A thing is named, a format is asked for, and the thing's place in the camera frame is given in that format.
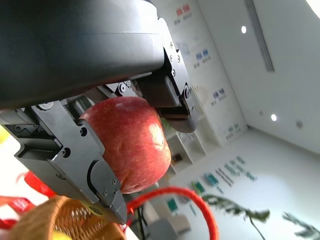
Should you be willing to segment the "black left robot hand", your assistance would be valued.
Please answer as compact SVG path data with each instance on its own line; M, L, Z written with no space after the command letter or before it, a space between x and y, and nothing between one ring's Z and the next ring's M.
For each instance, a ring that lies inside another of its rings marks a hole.
M139 95L173 128L198 115L181 52L148 0L3 0L0 123L15 158L55 193L124 224L121 184L79 116L93 102Z

